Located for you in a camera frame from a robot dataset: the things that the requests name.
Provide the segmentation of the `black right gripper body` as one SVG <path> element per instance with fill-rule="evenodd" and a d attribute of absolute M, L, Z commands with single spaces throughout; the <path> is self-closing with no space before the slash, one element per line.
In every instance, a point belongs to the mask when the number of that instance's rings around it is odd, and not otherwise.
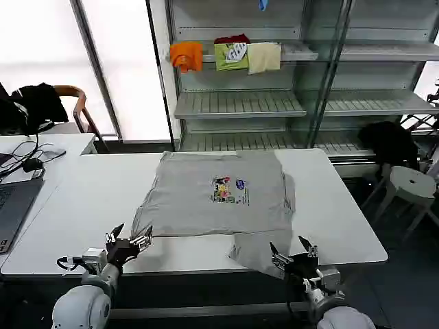
<path fill-rule="evenodd" d="M 289 257 L 289 262 L 285 265 L 285 273 L 289 273 L 299 278 L 316 278 L 318 268 L 318 257 L 310 256 L 308 253 L 301 253 Z"/>

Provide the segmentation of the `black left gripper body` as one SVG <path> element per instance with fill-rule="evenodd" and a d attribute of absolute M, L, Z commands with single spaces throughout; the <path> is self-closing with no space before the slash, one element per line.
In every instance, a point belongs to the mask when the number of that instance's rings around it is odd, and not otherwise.
<path fill-rule="evenodd" d="M 118 270 L 122 270 L 129 260 L 136 258 L 140 253 L 139 247 L 132 244 L 128 239 L 107 242 L 106 251 L 108 263 L 114 265 Z"/>

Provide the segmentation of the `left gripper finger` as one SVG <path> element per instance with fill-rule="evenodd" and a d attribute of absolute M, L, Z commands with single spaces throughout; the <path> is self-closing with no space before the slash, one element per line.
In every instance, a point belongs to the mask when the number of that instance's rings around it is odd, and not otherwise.
<path fill-rule="evenodd" d="M 119 234 L 123 230 L 123 227 L 124 227 L 124 223 L 113 228 L 110 233 L 106 233 L 105 235 L 106 243 L 116 243 L 116 240 L 118 239 Z"/>
<path fill-rule="evenodd" d="M 136 247 L 138 252 L 142 252 L 152 244 L 153 225 L 143 228 L 130 238 L 130 244 Z"/>

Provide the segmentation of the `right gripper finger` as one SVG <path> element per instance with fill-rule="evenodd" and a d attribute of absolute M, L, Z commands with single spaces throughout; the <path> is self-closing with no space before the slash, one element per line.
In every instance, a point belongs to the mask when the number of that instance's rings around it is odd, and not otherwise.
<path fill-rule="evenodd" d="M 270 250 L 272 253 L 272 263 L 275 265 L 275 267 L 281 271 L 289 270 L 293 260 L 290 257 L 281 254 L 272 242 L 270 242 Z"/>
<path fill-rule="evenodd" d="M 308 257 L 310 258 L 317 258 L 318 257 L 318 246 L 311 244 L 310 241 L 308 241 L 303 236 L 298 237 L 299 241 L 301 242 L 302 246 L 304 247 L 305 251 L 307 252 Z"/>

